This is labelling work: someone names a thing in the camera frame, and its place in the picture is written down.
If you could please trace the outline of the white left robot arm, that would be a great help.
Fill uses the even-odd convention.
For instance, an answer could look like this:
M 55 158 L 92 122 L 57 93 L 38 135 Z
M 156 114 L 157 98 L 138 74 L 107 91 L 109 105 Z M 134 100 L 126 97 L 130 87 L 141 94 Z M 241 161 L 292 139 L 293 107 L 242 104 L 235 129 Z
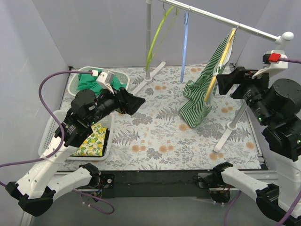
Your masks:
M 21 209 L 35 217 L 44 214 L 62 195 L 81 186 L 96 188 L 100 183 L 100 171 L 91 163 L 81 165 L 76 171 L 54 179 L 53 176 L 75 148 L 93 133 L 92 126 L 113 111 L 133 115 L 145 99 L 128 93 L 125 88 L 112 92 L 103 90 L 96 96 L 89 89 L 79 91 L 71 101 L 65 119 L 55 131 L 42 160 L 18 181 L 9 182 L 5 189 Z

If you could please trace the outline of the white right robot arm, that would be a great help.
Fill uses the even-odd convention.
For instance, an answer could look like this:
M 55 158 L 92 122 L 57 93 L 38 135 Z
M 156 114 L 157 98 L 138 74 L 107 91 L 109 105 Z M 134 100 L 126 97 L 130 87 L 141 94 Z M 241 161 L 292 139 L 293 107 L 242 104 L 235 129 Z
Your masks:
M 217 75 L 219 94 L 234 85 L 233 99 L 243 99 L 258 122 L 276 161 L 277 184 L 259 181 L 224 162 L 213 168 L 213 183 L 237 188 L 255 200 L 260 211 L 279 226 L 301 223 L 301 109 L 300 84 L 291 79 L 269 83 L 269 74 L 238 67 Z

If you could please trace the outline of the yellow plastic hanger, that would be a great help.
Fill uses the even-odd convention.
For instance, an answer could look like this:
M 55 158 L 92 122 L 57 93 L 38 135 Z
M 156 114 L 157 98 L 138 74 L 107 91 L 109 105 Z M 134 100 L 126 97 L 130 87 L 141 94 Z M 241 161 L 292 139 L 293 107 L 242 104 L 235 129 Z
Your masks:
M 217 75 L 218 72 L 219 72 L 219 68 L 221 68 L 222 66 L 224 66 L 224 65 L 225 65 L 225 63 L 224 63 L 225 60 L 229 58 L 228 52 L 229 52 L 230 47 L 232 46 L 232 40 L 233 40 L 233 37 L 235 36 L 235 33 L 236 33 L 238 27 L 239 27 L 239 24 L 238 24 L 238 26 L 237 26 L 236 28 L 233 28 L 232 31 L 231 31 L 231 34 L 230 34 L 230 36 L 229 36 L 227 45 L 226 45 L 226 47 L 225 47 L 225 49 L 224 49 L 224 52 L 223 52 L 222 57 L 221 57 L 221 59 L 220 59 L 220 61 L 219 61 L 218 67 L 217 67 L 217 69 L 215 70 L 214 76 L 213 76 L 213 78 L 212 78 L 212 80 L 211 80 L 211 82 L 210 82 L 209 88 L 208 88 L 208 90 L 207 90 L 207 93 L 206 93 L 206 96 L 205 96 L 205 99 L 204 99 L 205 102 L 208 101 L 208 99 L 209 99 L 209 97 L 210 97 L 210 94 L 211 94 L 211 92 L 212 92 L 212 90 L 213 90 L 213 88 L 214 88 L 214 86 L 215 86 L 215 83 L 216 83 L 216 75 Z

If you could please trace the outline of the green white striped tank top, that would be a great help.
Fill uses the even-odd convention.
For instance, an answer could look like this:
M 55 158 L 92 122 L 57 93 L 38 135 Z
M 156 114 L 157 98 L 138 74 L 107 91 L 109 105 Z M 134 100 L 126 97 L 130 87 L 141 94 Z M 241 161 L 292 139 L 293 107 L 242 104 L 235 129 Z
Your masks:
M 209 88 L 210 82 L 214 76 L 215 70 L 218 67 L 219 61 L 222 57 L 224 49 L 227 45 L 229 36 L 231 31 L 227 35 L 227 37 L 219 44 L 210 58 L 209 62 L 202 70 L 200 76 L 196 81 L 189 80 L 184 87 L 183 95 L 188 98 L 188 102 L 181 107 L 180 116 L 187 123 L 187 125 L 191 128 L 195 128 L 201 124 L 201 122 L 208 116 L 210 111 L 212 110 L 214 104 L 214 96 L 217 91 L 217 81 L 215 86 L 210 94 L 210 97 L 207 102 L 204 101 L 207 90 Z M 218 74 L 222 74 L 230 60 L 233 43 L 235 40 L 235 36 L 232 40 L 232 46 L 229 49 L 229 58 L 225 60 L 225 65 L 219 68 Z

